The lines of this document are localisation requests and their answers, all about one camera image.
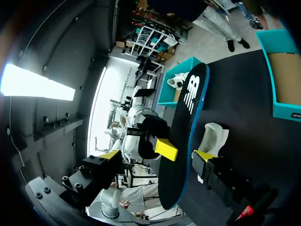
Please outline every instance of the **fluorescent light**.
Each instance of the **fluorescent light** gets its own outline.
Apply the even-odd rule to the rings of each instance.
[[[72,101],[75,89],[15,65],[5,66],[1,81],[4,96],[44,97]]]
[[[104,77],[104,74],[105,74],[106,70],[107,70],[107,68],[104,67],[103,72],[100,75],[100,79],[98,81],[98,84],[97,84],[97,87],[96,87],[96,92],[94,94],[94,98],[93,98],[93,102],[92,102],[91,113],[90,113],[90,118],[89,118],[89,125],[88,125],[87,156],[90,156],[90,153],[95,151],[95,150],[90,151],[91,129],[92,129],[92,123],[93,123],[93,116],[94,116],[96,101],[97,101],[97,98],[98,98],[100,86],[103,82],[103,77]]]

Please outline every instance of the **black table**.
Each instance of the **black table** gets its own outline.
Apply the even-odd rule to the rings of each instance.
[[[261,50],[209,64],[210,79],[204,108],[198,119],[193,148],[198,149],[205,124],[229,129],[219,155],[255,184],[268,183],[279,192],[271,207],[283,206],[294,188],[301,166],[301,123],[272,116],[272,88]],[[180,207],[198,226],[226,225],[232,213],[213,191],[190,179]],[[266,215],[265,223],[274,218]]]

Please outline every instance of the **gray floor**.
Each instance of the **gray floor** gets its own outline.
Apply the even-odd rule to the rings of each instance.
[[[235,51],[231,53],[228,50],[227,43],[224,42],[222,38],[195,25],[192,30],[189,31],[187,42],[183,45],[178,45],[175,56],[166,62],[166,69],[168,70],[168,68],[175,65],[176,62],[182,62],[190,57],[196,57],[200,61],[208,64],[236,54],[261,49],[255,35],[258,30],[250,27],[249,21],[240,10],[233,10],[228,18],[229,24],[250,44],[250,49],[245,49],[242,45],[235,42]],[[275,27],[270,16],[266,15],[266,18],[270,29],[274,29]]]

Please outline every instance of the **new balance logo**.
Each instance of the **new balance logo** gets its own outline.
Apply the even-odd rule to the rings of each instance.
[[[192,110],[194,107],[193,100],[197,96],[198,85],[199,85],[199,77],[195,77],[194,75],[192,75],[190,77],[189,84],[187,87],[188,93],[185,94],[185,98],[184,98],[184,102],[188,107],[190,114],[192,114]]]

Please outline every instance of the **teal box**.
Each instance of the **teal box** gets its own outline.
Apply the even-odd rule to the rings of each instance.
[[[174,102],[175,88],[168,85],[167,80],[173,78],[176,74],[190,72],[192,68],[200,63],[198,59],[192,57],[166,72],[158,104],[165,107],[176,108],[178,102]]]
[[[287,30],[271,30],[257,32],[256,36],[261,44],[266,58],[271,77],[273,90],[273,116],[280,119],[288,119],[301,122],[301,106],[277,101],[277,91],[271,64],[268,58],[269,53],[294,53],[299,54],[290,33]]]

